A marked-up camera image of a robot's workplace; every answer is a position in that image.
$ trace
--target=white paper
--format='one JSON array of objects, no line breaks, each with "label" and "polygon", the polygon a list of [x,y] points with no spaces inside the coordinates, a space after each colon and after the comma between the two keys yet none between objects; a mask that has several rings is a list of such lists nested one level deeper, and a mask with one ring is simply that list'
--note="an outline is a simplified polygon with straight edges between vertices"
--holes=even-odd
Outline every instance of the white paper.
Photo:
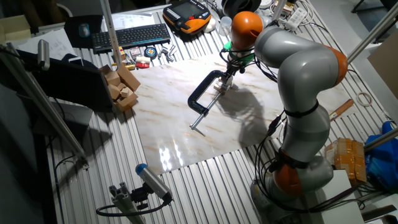
[{"label": "white paper", "polygon": [[40,40],[49,43],[50,58],[61,60],[66,54],[76,55],[64,29],[50,31],[38,37],[13,42],[13,44],[16,44],[16,49],[37,54],[37,44]]},{"label": "white paper", "polygon": [[115,30],[155,24],[153,15],[148,13],[134,15],[113,14],[112,20]]}]

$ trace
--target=black monitor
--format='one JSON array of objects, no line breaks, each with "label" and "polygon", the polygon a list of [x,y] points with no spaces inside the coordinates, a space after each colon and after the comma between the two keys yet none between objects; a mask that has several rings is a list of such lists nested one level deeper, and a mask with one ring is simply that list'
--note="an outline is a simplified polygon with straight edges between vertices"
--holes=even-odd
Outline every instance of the black monitor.
[{"label": "black monitor", "polygon": [[[37,63],[37,54],[18,50],[25,61]],[[78,103],[96,112],[113,112],[115,107],[105,77],[93,67],[50,58],[47,71],[32,72],[47,96]]]}]

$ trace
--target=keyboard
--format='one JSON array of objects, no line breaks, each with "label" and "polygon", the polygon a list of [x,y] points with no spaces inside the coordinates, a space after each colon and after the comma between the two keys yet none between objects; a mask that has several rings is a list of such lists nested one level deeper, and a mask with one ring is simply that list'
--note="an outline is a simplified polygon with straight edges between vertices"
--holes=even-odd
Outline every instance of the keyboard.
[{"label": "keyboard", "polygon": [[[170,41],[166,24],[155,24],[149,26],[133,27],[116,31],[120,47],[128,49],[150,44],[161,44]],[[93,49],[95,54],[109,52],[112,50],[111,39],[108,32],[92,34]]]}]

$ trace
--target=white marble surface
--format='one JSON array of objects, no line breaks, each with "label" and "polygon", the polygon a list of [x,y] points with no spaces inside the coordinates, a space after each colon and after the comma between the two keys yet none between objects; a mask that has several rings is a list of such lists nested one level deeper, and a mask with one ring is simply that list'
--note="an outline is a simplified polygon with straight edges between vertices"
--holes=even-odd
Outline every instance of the white marble surface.
[{"label": "white marble surface", "polygon": [[[189,125],[199,114],[188,107],[188,97],[212,70],[225,68],[219,55],[209,55],[133,72],[141,82],[134,117],[148,166],[156,174],[260,143],[269,123],[283,110],[277,84],[251,65],[235,75],[234,88],[198,125],[206,137],[192,131]],[[199,103],[207,106],[215,95],[211,87]],[[318,96],[330,113],[348,99],[341,85]],[[354,112],[352,107],[342,116]]]}]

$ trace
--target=computer mouse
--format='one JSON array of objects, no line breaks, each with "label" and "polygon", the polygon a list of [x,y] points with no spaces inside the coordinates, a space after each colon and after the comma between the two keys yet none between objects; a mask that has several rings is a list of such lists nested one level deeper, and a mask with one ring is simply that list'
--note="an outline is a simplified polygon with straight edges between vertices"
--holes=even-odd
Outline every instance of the computer mouse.
[{"label": "computer mouse", "polygon": [[82,38],[90,36],[90,29],[88,24],[80,24],[79,25],[79,36]]}]

